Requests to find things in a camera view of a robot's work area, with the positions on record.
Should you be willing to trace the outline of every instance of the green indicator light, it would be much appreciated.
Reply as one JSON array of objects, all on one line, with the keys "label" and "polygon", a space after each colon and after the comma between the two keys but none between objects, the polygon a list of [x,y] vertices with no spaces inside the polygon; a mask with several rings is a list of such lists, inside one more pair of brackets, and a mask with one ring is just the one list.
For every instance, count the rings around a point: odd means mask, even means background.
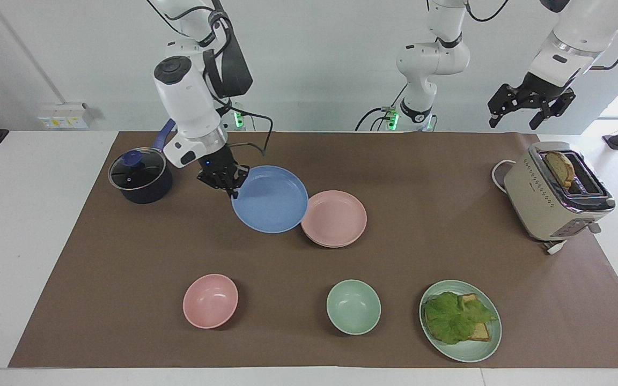
[{"label": "green indicator light", "polygon": [[235,125],[242,127],[243,124],[245,124],[245,121],[242,120],[242,115],[239,112],[235,112]]},{"label": "green indicator light", "polygon": [[397,113],[394,113],[394,115],[392,116],[392,118],[390,118],[390,122],[388,122],[388,129],[390,130],[395,130],[397,129],[397,122],[400,120],[400,115]]}]

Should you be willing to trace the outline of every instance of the blue plate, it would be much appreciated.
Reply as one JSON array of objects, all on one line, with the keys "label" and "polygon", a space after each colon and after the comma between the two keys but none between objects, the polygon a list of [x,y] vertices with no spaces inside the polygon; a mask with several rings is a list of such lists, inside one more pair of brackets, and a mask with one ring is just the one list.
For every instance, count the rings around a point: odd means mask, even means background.
[{"label": "blue plate", "polygon": [[279,234],[299,225],[307,212],[309,195],[302,181],[284,168],[257,166],[250,169],[232,202],[245,225]]}]

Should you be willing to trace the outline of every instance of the green bowl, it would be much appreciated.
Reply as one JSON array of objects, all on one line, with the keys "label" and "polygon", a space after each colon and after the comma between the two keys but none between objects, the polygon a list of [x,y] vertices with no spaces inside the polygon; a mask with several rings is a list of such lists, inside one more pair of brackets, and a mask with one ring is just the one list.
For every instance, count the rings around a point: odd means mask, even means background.
[{"label": "green bowl", "polygon": [[380,320],[380,299],[370,285],[349,279],[335,284],[326,301],[328,317],[338,330],[362,335]]},{"label": "green bowl", "polygon": [[[440,342],[433,337],[429,327],[426,325],[426,318],[424,318],[424,305],[432,298],[436,298],[443,292],[456,293],[457,295],[465,295],[467,293],[475,293],[478,296],[479,301],[484,306],[488,307],[490,312],[495,315],[497,320],[486,323],[488,332],[490,333],[490,342],[474,342],[473,340],[465,340],[465,342],[459,342],[457,344],[449,345],[444,342]],[[500,322],[500,315],[497,313],[497,308],[493,305],[492,301],[481,292],[478,288],[472,286],[469,283],[458,280],[444,280],[439,281],[432,285],[424,292],[424,296],[419,303],[419,319],[421,321],[421,327],[424,329],[426,337],[431,341],[431,344],[441,353],[460,362],[480,362],[487,359],[491,355],[495,354],[498,346],[500,346],[500,340],[502,339],[502,323]]]}]

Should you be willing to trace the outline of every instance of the pink bowl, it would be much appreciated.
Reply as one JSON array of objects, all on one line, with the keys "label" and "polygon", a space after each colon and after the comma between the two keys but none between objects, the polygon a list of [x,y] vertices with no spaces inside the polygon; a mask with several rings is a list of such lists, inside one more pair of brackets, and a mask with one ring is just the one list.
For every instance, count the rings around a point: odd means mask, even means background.
[{"label": "pink bowl", "polygon": [[309,198],[302,230],[316,244],[340,248],[352,244],[366,229],[366,209],[345,191],[328,190]]},{"label": "pink bowl", "polygon": [[187,322],[198,328],[216,328],[228,322],[238,307],[238,288],[223,274],[207,274],[192,283],[182,299]]}]

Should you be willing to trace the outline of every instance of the stack of plates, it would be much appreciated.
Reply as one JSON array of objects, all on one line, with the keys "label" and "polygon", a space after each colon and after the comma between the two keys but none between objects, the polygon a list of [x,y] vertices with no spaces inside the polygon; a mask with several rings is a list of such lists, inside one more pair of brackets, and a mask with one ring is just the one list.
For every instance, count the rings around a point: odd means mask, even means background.
[{"label": "stack of plates", "polygon": [[318,245],[340,248],[352,244],[366,229],[366,209],[345,191],[328,190],[309,199],[302,230]]}]

